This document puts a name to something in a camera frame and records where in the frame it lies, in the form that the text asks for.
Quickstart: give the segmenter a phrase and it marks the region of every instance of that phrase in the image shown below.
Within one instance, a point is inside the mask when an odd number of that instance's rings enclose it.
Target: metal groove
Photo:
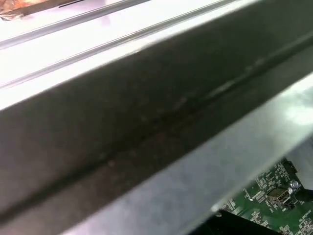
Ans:
[[[157,23],[157,24],[152,25],[150,27],[144,28],[144,29],[139,30],[137,32],[125,35],[123,37],[120,37],[120,38],[117,38],[115,40],[109,41],[107,43],[101,44],[97,47],[93,47],[91,49],[85,50],[85,51],[83,51],[79,54],[75,54],[75,55],[73,55],[67,59],[60,60],[60,61],[58,61],[52,65],[49,65],[43,69],[32,72],[32,73],[25,75],[23,77],[17,78],[17,79],[10,81],[8,83],[2,84],[2,85],[0,85],[0,89],[6,89],[6,88],[16,86],[20,83],[32,80],[32,79],[37,78],[39,76],[42,76],[44,74],[47,74],[47,73],[53,72],[55,70],[61,69],[63,67],[66,67],[66,66],[71,65],[73,63],[76,63],[78,61],[81,61],[83,59],[86,59],[90,56],[93,56],[95,54],[104,52],[105,50],[108,50],[108,49],[111,49],[113,47],[119,46],[121,44],[127,43],[131,40],[140,39],[144,36],[148,36],[152,33],[155,33],[155,32],[161,31],[163,29],[169,28],[169,27],[174,26],[175,24],[178,24],[182,21],[186,21],[188,19],[191,19],[192,17],[199,16],[201,14],[205,14],[205,13],[209,12],[210,10],[213,10],[217,7],[221,7],[221,6],[230,4],[230,3],[235,2],[235,1],[237,1],[237,0],[220,0],[220,1],[215,2],[213,4],[204,6],[204,7],[199,8],[199,9],[196,9],[194,11],[179,15],[177,17],[168,19],[166,21],[162,21],[160,23]]]
[[[9,39],[3,40],[0,42],[0,50],[12,47],[44,35],[54,33],[60,31],[62,29],[66,29],[84,22],[92,21],[94,19],[106,16],[108,14],[124,10],[126,8],[139,5],[144,2],[148,2],[151,0],[123,0],[114,4],[110,4],[108,6],[104,6],[86,13],[82,13],[77,16],[73,16],[52,24],[45,25],[40,28],[36,28],[32,31],[19,34],[17,36],[11,37]]]

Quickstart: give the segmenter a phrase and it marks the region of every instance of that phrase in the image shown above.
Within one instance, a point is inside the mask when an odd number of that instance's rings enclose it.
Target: metal edge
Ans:
[[[45,25],[40,28],[36,28],[32,31],[22,33],[20,35],[8,38],[0,42],[0,50],[12,47],[27,41],[42,37],[44,35],[54,33],[84,22],[92,21],[94,19],[106,16],[108,14],[124,10],[126,8],[139,5],[151,0],[123,0],[108,6],[104,6],[86,13],[82,13],[77,16],[73,16],[52,24]]]
[[[313,132],[313,73],[63,235],[187,234]]]
[[[163,22],[157,23],[155,25],[152,25],[150,27],[144,28],[144,29],[142,29],[140,31],[137,31],[137,32],[125,35],[123,37],[120,37],[120,38],[117,38],[115,40],[109,41],[107,43],[101,44],[101,45],[99,45],[97,47],[93,47],[91,49],[85,50],[85,51],[83,51],[83,52],[81,52],[79,54],[73,55],[73,56],[71,56],[69,58],[66,58],[66,59],[58,61],[58,62],[56,62],[56,63],[54,63],[52,65],[49,65],[49,66],[47,66],[47,67],[45,67],[43,69],[40,69],[40,70],[37,70],[37,71],[32,72],[30,74],[27,74],[27,75],[25,75],[23,77],[19,77],[17,79],[14,79],[13,81],[8,82],[8,83],[1,84],[0,85],[0,89],[7,89],[7,88],[10,88],[10,87],[16,86],[18,84],[27,82],[27,81],[32,80],[34,78],[43,76],[43,75],[45,75],[47,73],[50,73],[50,72],[53,72],[55,70],[59,70],[61,68],[69,66],[69,65],[71,65],[73,63],[76,63],[78,61],[84,60],[84,59],[86,59],[88,57],[91,57],[93,55],[96,55],[98,53],[101,53],[101,52],[104,52],[104,51],[109,50],[111,48],[114,48],[114,47],[120,46],[122,44],[125,44],[127,42],[132,41],[132,40],[137,40],[137,39],[144,38],[146,36],[149,36],[149,35],[152,35],[154,33],[160,32],[160,31],[165,30],[167,28],[173,27],[176,24],[179,24],[181,22],[190,20],[190,19],[192,19],[194,17],[200,16],[200,15],[204,15],[204,14],[209,14],[210,11],[216,10],[216,9],[218,9],[220,7],[230,6],[230,10],[229,11],[231,12],[231,11],[239,10],[242,7],[246,7],[246,6],[250,5],[250,4],[258,2],[258,1],[259,0],[220,0],[218,2],[215,2],[213,4],[209,4],[207,6],[199,8],[197,10],[194,10],[194,11],[191,11],[191,12],[179,15],[177,17],[174,17],[174,18],[168,19],[166,21],[163,21]],[[232,3],[238,3],[238,2],[242,2],[242,4],[239,4],[239,6],[237,6],[237,8],[232,8],[231,7]]]

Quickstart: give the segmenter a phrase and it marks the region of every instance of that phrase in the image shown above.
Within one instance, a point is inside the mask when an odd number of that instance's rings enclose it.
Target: electronic component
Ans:
[[[309,199],[313,191],[303,190],[296,172],[291,162],[283,160],[229,199],[222,209],[284,235],[311,235],[313,202]]]
[[[291,194],[290,194],[290,190],[288,190],[288,188],[273,188],[271,191],[269,191],[266,194],[266,197],[278,204],[280,207],[285,207],[288,209],[292,209],[293,203],[291,201]]]

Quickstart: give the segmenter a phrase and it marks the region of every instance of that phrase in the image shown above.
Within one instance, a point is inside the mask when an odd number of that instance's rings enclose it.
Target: green circuit board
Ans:
[[[262,173],[249,187],[229,199],[222,209],[284,235],[313,234],[313,202],[293,198],[294,208],[286,209],[266,197],[273,188],[288,185],[291,180],[299,182],[285,163],[286,160]]]

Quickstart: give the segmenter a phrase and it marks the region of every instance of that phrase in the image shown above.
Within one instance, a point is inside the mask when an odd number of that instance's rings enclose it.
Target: metal rail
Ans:
[[[104,6],[77,16],[73,16],[52,24],[45,25],[40,28],[36,28],[32,31],[19,34],[17,36],[11,37],[9,39],[3,40],[0,42],[0,50],[12,47],[44,35],[54,33],[60,31],[62,29],[66,29],[84,22],[92,21],[94,19],[106,16],[108,14],[124,10],[126,8],[148,2],[151,0],[123,0],[114,4],[110,4],[108,6]]]
[[[189,234],[312,134],[308,84],[313,74],[62,235]]]
[[[42,76],[44,74],[47,74],[49,72],[61,69],[63,67],[66,67],[66,66],[71,65],[73,63],[76,63],[78,61],[81,61],[83,59],[86,59],[90,56],[93,56],[95,54],[104,52],[105,50],[108,50],[108,49],[111,49],[113,47],[119,46],[121,44],[127,43],[131,40],[135,40],[135,39],[139,39],[139,38],[148,36],[152,33],[155,33],[155,32],[161,31],[163,29],[169,28],[169,27],[174,26],[174,25],[176,25],[182,21],[188,20],[188,19],[193,18],[195,16],[199,16],[201,14],[205,14],[205,13],[207,13],[213,9],[216,9],[217,7],[225,6],[225,5],[230,4],[232,2],[235,2],[235,1],[236,0],[220,0],[220,1],[215,2],[213,4],[204,6],[204,7],[199,8],[199,9],[196,9],[194,11],[179,15],[177,17],[171,18],[171,19],[166,20],[166,21],[162,21],[160,23],[149,26],[149,27],[144,28],[142,30],[139,30],[137,32],[125,35],[123,37],[120,37],[120,38],[117,38],[115,40],[109,41],[107,43],[101,44],[97,47],[93,47],[93,48],[85,50],[81,53],[75,54],[69,58],[58,61],[52,65],[49,65],[43,69],[32,72],[32,73],[27,74],[25,76],[22,76],[20,78],[14,79],[13,81],[10,81],[8,83],[2,84],[2,85],[0,85],[0,89],[6,89],[6,88],[16,86],[20,83],[32,80],[34,78],[37,78],[37,77]]]

